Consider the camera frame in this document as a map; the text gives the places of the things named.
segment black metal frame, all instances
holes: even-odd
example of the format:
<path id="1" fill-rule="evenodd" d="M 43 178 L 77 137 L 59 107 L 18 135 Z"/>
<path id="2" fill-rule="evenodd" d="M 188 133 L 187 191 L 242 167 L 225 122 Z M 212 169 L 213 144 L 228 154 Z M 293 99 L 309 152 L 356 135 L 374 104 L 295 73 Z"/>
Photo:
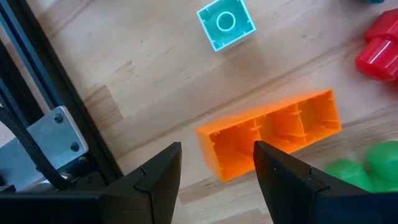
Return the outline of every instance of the black metal frame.
<path id="1" fill-rule="evenodd" d="M 175 142 L 108 186 L 94 172 L 63 192 L 15 194 L 9 187 L 0 195 L 1 223 L 170 224 L 181 153 Z"/>
<path id="2" fill-rule="evenodd" d="M 107 184 L 122 177 L 123 174 L 116 161 L 26 1 L 0 0 L 0 23 L 49 108 L 63 105 L 69 110 L 87 142 L 89 162 L 95 165 Z M 10 72 L 0 80 L 0 102 L 14 110 L 14 114 L 21 121 L 26 120 L 25 124 L 28 125 L 42 115 L 38 117 L 37 112 L 31 114 L 32 108 L 37 109 L 36 105 L 23 106 L 25 101 L 21 99 L 29 98 L 31 94 L 18 95 L 18 92 L 25 93 L 28 88 L 25 87 L 26 84 L 21 84 L 23 78 L 12 64 L 9 66 Z M 17 84 L 6 82 L 8 80 L 6 78 L 9 77 L 19 81 L 14 82 Z"/>
<path id="3" fill-rule="evenodd" d="M 44 114 L 3 44 L 0 44 L 0 71 L 0 103 L 27 128 Z"/>

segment teal toy brick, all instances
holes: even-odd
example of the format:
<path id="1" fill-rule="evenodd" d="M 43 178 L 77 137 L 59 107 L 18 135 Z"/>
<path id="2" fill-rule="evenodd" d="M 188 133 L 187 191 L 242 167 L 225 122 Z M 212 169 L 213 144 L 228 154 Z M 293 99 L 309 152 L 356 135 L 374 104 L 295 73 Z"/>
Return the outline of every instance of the teal toy brick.
<path id="1" fill-rule="evenodd" d="M 368 0 L 368 2 L 371 4 L 379 4 L 379 3 L 383 3 L 384 0 Z"/>
<path id="2" fill-rule="evenodd" d="M 197 14 L 215 52 L 241 43 L 256 31 L 243 0 L 216 0 Z"/>

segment green brick stud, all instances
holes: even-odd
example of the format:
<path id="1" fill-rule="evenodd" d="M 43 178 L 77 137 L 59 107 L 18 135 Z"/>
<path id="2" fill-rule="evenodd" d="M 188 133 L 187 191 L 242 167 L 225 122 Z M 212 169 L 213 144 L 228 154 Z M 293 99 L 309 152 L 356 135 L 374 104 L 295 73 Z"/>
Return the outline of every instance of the green brick stud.
<path id="1" fill-rule="evenodd" d="M 398 192 L 397 182 L 382 180 L 373 172 L 369 174 L 369 177 L 373 183 L 373 193 Z"/>
<path id="2" fill-rule="evenodd" d="M 380 179 L 398 182 L 398 141 L 373 146 L 366 155 L 366 162 Z"/>
<path id="3" fill-rule="evenodd" d="M 372 182 L 358 162 L 346 159 L 338 160 L 326 168 L 326 173 L 363 190 L 373 192 Z"/>

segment plastic toy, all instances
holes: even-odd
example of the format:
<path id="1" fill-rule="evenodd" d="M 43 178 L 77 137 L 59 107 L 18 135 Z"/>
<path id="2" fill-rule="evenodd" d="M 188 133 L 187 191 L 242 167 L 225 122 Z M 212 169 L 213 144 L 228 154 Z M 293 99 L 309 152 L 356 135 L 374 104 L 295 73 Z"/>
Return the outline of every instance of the plastic toy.
<path id="1" fill-rule="evenodd" d="M 196 128 L 206 164 L 222 181 L 253 170 L 257 140 L 291 153 L 340 130 L 331 90 L 304 93 Z"/>
<path id="2" fill-rule="evenodd" d="M 241 43 L 256 30 L 243 0 L 217 0 L 197 14 L 215 52 Z"/>
<path id="3" fill-rule="evenodd" d="M 368 44 L 356 57 L 356 68 L 376 80 L 398 80 L 398 9 L 384 12 L 364 39 Z"/>
<path id="4" fill-rule="evenodd" d="M 368 3 L 370 4 L 379 4 L 379 3 L 383 3 L 384 0 L 368 0 Z"/>
<path id="5" fill-rule="evenodd" d="M 372 193 L 398 192 L 398 141 L 373 146 L 366 155 L 367 173 L 358 162 L 339 160 L 326 173 Z"/>

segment red toy brick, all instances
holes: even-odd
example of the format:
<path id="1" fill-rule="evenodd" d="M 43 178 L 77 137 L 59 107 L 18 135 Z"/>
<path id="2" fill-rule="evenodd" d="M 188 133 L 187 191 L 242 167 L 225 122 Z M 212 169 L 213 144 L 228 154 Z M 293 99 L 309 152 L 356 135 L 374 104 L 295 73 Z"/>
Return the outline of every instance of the red toy brick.
<path id="1" fill-rule="evenodd" d="M 355 65 L 358 71 L 373 79 L 398 80 L 398 42 L 373 39 L 357 56 Z"/>
<path id="2" fill-rule="evenodd" d="M 367 42 L 373 38 L 398 42 L 398 8 L 383 12 L 364 35 Z"/>
<path id="3" fill-rule="evenodd" d="M 368 44 L 355 59 L 356 69 L 376 80 L 398 80 L 398 9 L 383 12 L 364 39 Z"/>

